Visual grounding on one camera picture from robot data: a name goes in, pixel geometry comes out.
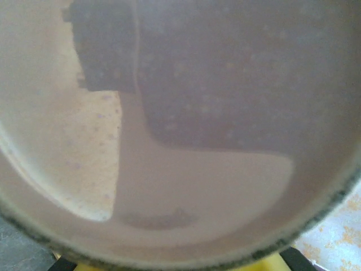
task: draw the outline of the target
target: yellow object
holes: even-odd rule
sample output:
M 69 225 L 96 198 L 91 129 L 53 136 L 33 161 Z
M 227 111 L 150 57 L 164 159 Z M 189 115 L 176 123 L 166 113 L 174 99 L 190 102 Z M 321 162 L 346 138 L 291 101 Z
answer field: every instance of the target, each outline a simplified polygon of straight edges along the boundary
M 290 271 L 291 269 L 284 262 L 282 257 L 277 253 L 264 258 L 254 264 L 236 268 L 232 271 Z M 80 264 L 76 267 L 75 271 L 102 271 L 101 269 L 89 267 Z

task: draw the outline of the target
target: speckled surface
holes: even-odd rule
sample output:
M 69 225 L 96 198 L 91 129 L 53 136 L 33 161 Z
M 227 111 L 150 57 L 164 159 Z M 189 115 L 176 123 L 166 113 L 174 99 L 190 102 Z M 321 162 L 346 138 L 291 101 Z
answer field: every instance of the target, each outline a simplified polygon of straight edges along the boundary
M 0 217 L 1 271 L 47 271 L 54 262 L 50 250 L 29 239 Z

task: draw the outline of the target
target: dark speckled rim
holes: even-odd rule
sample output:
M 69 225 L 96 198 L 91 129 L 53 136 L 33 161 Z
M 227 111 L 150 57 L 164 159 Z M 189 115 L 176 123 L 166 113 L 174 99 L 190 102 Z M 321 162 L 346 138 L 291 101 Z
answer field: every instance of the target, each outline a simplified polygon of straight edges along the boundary
M 356 185 L 358 180 L 361 178 L 361 163 L 357 163 L 355 165 L 354 173 L 345 180 L 344 183 L 341 184 L 342 188 L 337 190 L 333 195 L 329 197 L 328 202 L 324 204 L 321 209 L 319 209 L 315 216 L 311 219 L 308 219 L 304 222 L 301 226 L 292 230 L 291 234 L 288 234 L 277 241 L 269 244 L 268 246 L 264 246 L 256 251 L 253 251 L 248 256 L 244 256 L 238 260 L 230 261 L 229 263 L 222 263 L 218 265 L 207 266 L 204 268 L 197 268 L 197 269 L 189 269 L 189 270 L 227 270 L 233 269 L 242 265 L 247 265 L 254 261 L 257 261 L 265 256 L 268 256 L 274 252 L 281 251 L 282 249 L 286 248 L 290 245 L 296 238 L 298 238 L 301 233 L 311 229 L 317 223 L 319 223 L 327 214 L 330 213 L 337 205 L 339 205 L 344 199 L 347 194 L 349 194 L 353 187 Z M 52 240 L 52 238 L 46 236 L 41 230 L 34 229 L 30 225 L 26 225 L 26 222 L 21 222 L 22 219 L 20 216 L 17 216 L 15 212 L 11 211 L 11 208 L 8 206 L 8 203 L 4 202 L 0 198 L 0 213 L 3 217 L 12 223 L 15 227 L 19 230 L 24 232 L 27 236 L 31 237 L 32 239 L 36 240 L 40 244 L 43 244 L 50 249 L 57 251 L 64 255 L 67 259 L 72 260 L 77 263 L 84 263 L 89 264 L 95 267 L 103 268 L 105 270 L 129 270 L 129 271 L 136 271 L 136 270 L 143 270 L 137 268 L 129 268 L 129 267 L 119 267 L 116 264 L 107 263 L 102 259 L 97 259 L 95 257 L 90 257 L 75 248 L 68 248 L 65 245 L 61 244 L 60 241 Z

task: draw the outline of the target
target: gray surface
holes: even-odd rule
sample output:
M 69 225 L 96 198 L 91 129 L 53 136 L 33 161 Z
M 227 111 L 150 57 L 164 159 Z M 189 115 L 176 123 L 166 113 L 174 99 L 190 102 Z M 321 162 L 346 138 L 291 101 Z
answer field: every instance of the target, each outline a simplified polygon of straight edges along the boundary
M 54 262 L 51 251 L 0 217 L 0 271 L 47 271 Z

